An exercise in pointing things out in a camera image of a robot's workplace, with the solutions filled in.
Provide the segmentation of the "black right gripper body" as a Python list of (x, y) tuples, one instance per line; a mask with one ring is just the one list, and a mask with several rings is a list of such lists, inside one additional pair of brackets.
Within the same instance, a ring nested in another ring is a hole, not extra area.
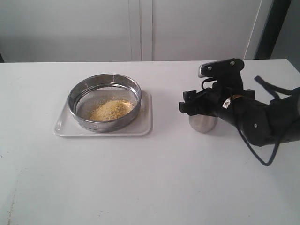
[(179, 111), (189, 116), (218, 117), (235, 126), (255, 146), (275, 144), (279, 135), (270, 118), (270, 105), (255, 100), (254, 90), (235, 92), (214, 83), (200, 92), (183, 92)]

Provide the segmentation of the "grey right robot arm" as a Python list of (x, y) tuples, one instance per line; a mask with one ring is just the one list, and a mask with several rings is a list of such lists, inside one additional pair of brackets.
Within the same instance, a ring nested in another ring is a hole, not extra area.
[(233, 90), (214, 84), (200, 92), (183, 93), (179, 111), (189, 116), (218, 117), (238, 128), (255, 146), (300, 139), (300, 97), (273, 99), (269, 104), (255, 99), (254, 90)]

